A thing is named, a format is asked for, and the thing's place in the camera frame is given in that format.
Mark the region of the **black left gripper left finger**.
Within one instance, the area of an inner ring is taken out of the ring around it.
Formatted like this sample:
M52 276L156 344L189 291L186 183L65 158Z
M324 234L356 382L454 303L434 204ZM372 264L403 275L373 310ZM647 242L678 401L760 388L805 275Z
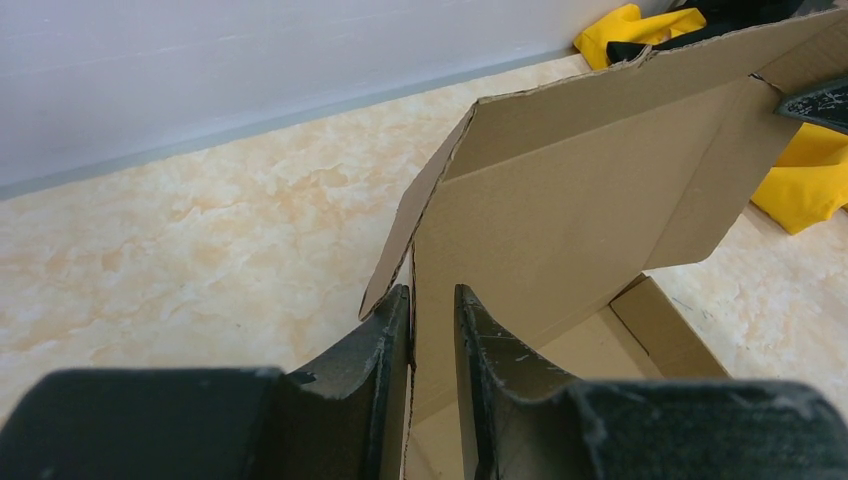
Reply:
M66 369L1 431L5 479L397 479L410 293L292 372Z

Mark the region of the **brown cardboard box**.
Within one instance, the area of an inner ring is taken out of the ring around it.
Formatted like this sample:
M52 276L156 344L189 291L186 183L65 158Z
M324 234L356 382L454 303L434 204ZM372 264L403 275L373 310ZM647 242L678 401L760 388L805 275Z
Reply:
M843 8L477 100L404 192L360 311L404 266L415 304L408 479L464 476L454 288L582 378L722 378L650 278L706 259L847 71Z

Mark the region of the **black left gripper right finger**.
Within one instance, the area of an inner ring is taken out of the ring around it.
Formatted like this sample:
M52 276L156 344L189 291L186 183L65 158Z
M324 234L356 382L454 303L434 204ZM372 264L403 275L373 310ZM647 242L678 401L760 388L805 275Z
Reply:
M587 380L454 290L468 479L843 479L847 426L814 388L764 380Z

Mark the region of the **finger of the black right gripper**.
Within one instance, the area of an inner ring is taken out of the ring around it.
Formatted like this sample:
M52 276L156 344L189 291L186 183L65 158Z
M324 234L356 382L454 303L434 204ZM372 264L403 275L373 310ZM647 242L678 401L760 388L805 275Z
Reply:
M789 95L778 104L775 113L847 134L847 77Z

